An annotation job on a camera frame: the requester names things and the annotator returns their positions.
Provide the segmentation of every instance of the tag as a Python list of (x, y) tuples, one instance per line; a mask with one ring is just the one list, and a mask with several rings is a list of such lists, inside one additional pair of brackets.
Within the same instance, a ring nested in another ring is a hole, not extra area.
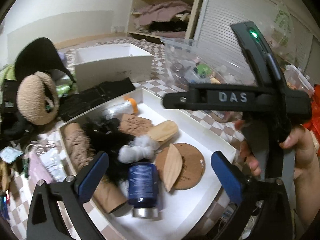
[(135, 136), (146, 134), (152, 127), (151, 120), (132, 114), (124, 114), (121, 119), (119, 131)]
[(0, 152), (0, 158), (8, 164), (13, 163), (23, 152), (7, 146)]

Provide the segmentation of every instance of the cotton ball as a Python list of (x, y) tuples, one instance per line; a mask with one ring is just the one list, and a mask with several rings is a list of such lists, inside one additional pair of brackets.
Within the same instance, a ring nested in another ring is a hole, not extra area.
[(154, 156), (152, 147), (124, 145), (119, 150), (118, 161), (121, 163), (134, 163), (141, 159), (151, 159)]
[(151, 139), (148, 135), (141, 135), (136, 137), (134, 141), (131, 143), (131, 146), (140, 146), (140, 147), (152, 147), (155, 151), (159, 148), (159, 143), (153, 139)]

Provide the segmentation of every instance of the pink blanket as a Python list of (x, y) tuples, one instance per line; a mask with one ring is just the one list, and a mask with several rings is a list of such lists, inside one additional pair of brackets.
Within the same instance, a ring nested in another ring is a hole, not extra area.
[(169, 22), (177, 13), (191, 12), (191, 6), (183, 1), (163, 2), (159, 4), (147, 5), (137, 12), (142, 15), (134, 20), (135, 25), (149, 25), (152, 22)]

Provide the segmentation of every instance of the finger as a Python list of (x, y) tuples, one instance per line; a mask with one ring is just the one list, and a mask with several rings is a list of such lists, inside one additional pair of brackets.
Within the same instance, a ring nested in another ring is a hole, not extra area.
[(249, 156), (251, 153), (251, 150), (249, 148), (249, 145), (246, 140), (242, 141), (240, 144), (240, 157), (245, 158)]
[(235, 129), (241, 130), (242, 126), (244, 125), (244, 120), (237, 120), (235, 121)]
[(259, 167), (259, 162), (258, 162), (258, 160), (254, 157), (253, 154), (250, 154), (250, 155), (247, 157), (246, 163), (247, 163), (247, 165), (249, 166), (250, 171), (251, 171), (251, 173), (252, 173), (253, 176), (258, 176), (258, 175), (260, 175), (261, 169), (260, 169), (260, 167)]
[(286, 140), (279, 143), (280, 147), (283, 149), (289, 149), (296, 145), (300, 150), (308, 150), (312, 144), (313, 140), (310, 133), (301, 125), (294, 127)]

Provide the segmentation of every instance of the blue jar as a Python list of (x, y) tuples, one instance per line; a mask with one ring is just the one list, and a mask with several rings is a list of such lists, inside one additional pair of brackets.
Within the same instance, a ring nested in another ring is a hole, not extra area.
[(152, 163), (134, 163), (129, 168), (129, 200), (132, 216), (154, 218), (158, 216), (158, 171)]

